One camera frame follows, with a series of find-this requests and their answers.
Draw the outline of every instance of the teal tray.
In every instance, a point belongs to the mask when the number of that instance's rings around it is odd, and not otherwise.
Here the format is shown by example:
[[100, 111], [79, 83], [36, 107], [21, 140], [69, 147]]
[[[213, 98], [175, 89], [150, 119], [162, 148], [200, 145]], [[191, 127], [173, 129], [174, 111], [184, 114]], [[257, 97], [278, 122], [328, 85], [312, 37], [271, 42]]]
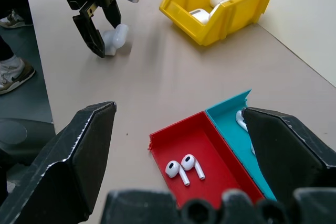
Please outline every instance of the teal tray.
[[210, 107], [205, 112], [265, 197], [276, 200], [259, 169], [256, 156], [251, 151], [248, 133], [236, 122], [236, 113], [247, 106], [246, 97], [250, 91]]

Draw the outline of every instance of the white sneaker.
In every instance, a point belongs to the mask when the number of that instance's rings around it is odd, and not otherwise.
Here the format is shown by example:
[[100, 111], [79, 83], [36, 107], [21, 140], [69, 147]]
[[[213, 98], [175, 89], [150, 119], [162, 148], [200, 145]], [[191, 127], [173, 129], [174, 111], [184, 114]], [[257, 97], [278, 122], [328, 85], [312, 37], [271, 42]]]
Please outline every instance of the white sneaker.
[[20, 58], [15, 61], [0, 63], [0, 94], [11, 92], [35, 74], [35, 69], [27, 61]]
[[23, 26], [32, 26], [27, 25], [24, 21], [24, 19], [19, 16], [14, 10], [12, 10], [12, 13], [9, 14], [7, 17], [0, 19], [0, 26], [4, 28], [18, 28], [18, 27], [23, 27]]

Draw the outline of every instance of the yellow plastic bin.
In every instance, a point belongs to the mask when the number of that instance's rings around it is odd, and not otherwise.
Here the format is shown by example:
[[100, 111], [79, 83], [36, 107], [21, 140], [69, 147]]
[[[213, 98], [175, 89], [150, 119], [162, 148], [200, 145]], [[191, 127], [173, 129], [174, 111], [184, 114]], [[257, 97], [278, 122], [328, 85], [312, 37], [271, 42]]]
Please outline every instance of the yellow plastic bin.
[[229, 0], [220, 5], [203, 25], [189, 12], [202, 8], [213, 9], [210, 0], [163, 0], [160, 11], [184, 30], [198, 44], [208, 46], [250, 23], [258, 22], [269, 0]]

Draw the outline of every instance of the white wall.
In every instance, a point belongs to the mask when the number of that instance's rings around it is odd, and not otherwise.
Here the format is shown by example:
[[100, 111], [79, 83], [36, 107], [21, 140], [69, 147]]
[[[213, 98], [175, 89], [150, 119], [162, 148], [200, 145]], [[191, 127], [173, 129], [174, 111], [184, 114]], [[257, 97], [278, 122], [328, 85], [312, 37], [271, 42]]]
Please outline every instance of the white wall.
[[259, 23], [336, 86], [336, 0], [271, 0]]

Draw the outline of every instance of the red plastic box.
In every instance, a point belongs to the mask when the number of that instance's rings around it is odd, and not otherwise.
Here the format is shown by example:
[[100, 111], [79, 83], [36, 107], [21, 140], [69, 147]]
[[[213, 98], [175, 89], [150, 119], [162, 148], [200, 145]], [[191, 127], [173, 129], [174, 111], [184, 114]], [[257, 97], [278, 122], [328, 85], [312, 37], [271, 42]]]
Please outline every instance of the red plastic box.
[[[155, 132], [150, 139], [149, 150], [179, 207], [192, 198], [202, 198], [219, 208], [222, 193], [233, 188], [246, 192], [253, 202], [264, 198], [205, 112]], [[169, 178], [165, 173], [169, 161], [181, 163], [186, 154], [196, 157], [205, 174], [200, 180], [194, 168], [186, 171], [187, 187], [179, 175]]]

